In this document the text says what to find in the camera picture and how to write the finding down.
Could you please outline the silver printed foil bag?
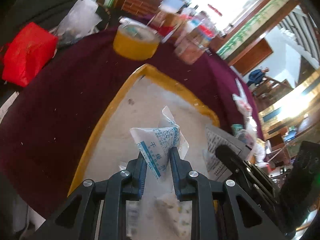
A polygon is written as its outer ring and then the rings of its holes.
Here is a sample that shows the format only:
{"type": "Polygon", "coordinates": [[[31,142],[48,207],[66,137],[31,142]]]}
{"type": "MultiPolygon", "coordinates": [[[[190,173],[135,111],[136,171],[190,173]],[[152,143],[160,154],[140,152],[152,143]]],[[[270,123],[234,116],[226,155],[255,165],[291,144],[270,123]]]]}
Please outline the silver printed foil bag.
{"type": "Polygon", "coordinates": [[[236,137],[224,130],[206,125],[207,151],[203,158],[209,178],[214,181],[223,182],[232,175],[228,169],[231,159],[246,160],[251,149],[236,137]]]}

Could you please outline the orange label clear jar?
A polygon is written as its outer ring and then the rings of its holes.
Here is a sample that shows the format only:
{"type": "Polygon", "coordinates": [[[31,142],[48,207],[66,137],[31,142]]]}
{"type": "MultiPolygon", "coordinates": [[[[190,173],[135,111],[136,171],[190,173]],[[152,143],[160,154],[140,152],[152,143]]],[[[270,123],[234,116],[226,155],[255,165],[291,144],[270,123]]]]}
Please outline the orange label clear jar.
{"type": "Polygon", "coordinates": [[[182,38],[174,50],[175,55],[188,65],[195,63],[209,48],[214,33],[204,25],[199,25],[182,38]]]}

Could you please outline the teal wet wipes pack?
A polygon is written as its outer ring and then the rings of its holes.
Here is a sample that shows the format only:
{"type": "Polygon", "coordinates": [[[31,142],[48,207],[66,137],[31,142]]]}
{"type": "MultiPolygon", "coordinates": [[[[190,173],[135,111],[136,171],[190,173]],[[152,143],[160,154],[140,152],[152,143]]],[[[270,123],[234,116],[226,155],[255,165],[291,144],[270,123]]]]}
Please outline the teal wet wipes pack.
{"type": "Polygon", "coordinates": [[[231,126],[232,134],[236,136],[244,127],[241,124],[232,124],[231,126]]]}

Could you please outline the person in blue jacket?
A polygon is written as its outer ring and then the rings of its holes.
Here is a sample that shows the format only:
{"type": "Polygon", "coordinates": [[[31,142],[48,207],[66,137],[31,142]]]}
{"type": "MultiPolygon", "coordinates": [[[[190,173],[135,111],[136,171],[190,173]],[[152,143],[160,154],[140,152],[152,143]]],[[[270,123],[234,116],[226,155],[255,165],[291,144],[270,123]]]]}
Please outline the person in blue jacket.
{"type": "Polygon", "coordinates": [[[269,68],[256,69],[252,71],[249,74],[247,86],[250,87],[251,85],[259,85],[267,72],[269,72],[269,68]]]}

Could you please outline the wooden stair railing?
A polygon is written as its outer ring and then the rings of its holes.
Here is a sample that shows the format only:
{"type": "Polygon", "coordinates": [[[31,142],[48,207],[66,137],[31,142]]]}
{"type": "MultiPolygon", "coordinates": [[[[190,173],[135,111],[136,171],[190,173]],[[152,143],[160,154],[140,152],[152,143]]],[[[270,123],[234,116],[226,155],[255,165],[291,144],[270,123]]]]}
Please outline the wooden stair railing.
{"type": "Polygon", "coordinates": [[[272,105],[292,90],[287,79],[280,82],[267,76],[253,88],[252,95],[259,103],[272,105]]]}

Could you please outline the maroon velvet tablecloth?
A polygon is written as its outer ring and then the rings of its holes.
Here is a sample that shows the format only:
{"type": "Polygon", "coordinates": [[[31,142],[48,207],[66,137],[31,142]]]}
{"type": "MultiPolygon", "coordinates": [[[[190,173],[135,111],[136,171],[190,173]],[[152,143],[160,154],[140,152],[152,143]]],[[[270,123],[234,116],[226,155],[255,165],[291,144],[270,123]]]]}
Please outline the maroon velvet tablecloth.
{"type": "MultiPolygon", "coordinates": [[[[127,78],[141,66],[113,50],[116,28],[58,53],[25,87],[1,122],[1,172],[22,199],[47,218],[67,197],[89,137],[127,78]]],[[[227,132],[242,124],[232,94],[236,74],[217,54],[187,65],[171,44],[148,64],[184,85],[227,132]]]]}

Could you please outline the white blue desiccant packet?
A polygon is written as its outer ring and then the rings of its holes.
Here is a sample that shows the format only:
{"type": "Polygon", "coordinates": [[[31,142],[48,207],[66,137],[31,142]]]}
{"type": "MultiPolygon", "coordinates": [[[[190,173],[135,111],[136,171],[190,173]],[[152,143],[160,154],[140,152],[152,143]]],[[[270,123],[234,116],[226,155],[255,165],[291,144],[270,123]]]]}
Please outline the white blue desiccant packet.
{"type": "Polygon", "coordinates": [[[176,147],[181,159],[189,150],[189,144],[168,106],[162,109],[158,127],[131,128],[130,133],[152,174],[161,182],[167,177],[169,150],[176,147]]]}

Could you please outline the clear white plastic bag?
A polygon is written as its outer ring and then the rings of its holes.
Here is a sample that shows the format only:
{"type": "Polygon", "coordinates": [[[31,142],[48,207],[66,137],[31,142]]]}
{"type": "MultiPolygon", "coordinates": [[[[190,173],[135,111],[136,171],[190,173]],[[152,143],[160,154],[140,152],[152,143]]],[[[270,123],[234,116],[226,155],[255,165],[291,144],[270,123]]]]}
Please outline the clear white plastic bag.
{"type": "Polygon", "coordinates": [[[98,4],[93,0],[77,0],[68,14],[53,30],[58,46],[67,46],[90,35],[102,19],[96,13],[98,4]]]}

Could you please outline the yellow tape roll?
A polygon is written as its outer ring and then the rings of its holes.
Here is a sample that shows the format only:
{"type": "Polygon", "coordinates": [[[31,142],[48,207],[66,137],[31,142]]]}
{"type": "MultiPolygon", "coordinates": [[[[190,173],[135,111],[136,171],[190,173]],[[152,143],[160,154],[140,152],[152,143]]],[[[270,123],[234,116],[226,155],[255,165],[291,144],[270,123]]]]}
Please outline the yellow tape roll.
{"type": "Polygon", "coordinates": [[[147,26],[121,24],[114,38],[113,49],[127,59],[144,61],[153,57],[160,41],[160,37],[147,26]]]}

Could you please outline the yellow rimmed cardboard tray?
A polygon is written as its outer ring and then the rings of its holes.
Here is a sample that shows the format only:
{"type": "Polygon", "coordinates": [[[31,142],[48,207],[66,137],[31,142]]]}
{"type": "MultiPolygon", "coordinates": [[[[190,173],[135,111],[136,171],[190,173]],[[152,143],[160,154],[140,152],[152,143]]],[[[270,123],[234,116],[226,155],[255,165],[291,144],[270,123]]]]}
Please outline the yellow rimmed cardboard tray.
{"type": "Polygon", "coordinates": [[[176,147],[182,159],[205,173],[207,124],[219,126],[214,111],[184,85],[145,64],[128,77],[96,124],[71,190],[85,179],[109,178],[144,153],[145,191],[140,201],[127,203],[128,237],[189,239],[191,202],[179,202],[174,194],[168,152],[176,147]]]}

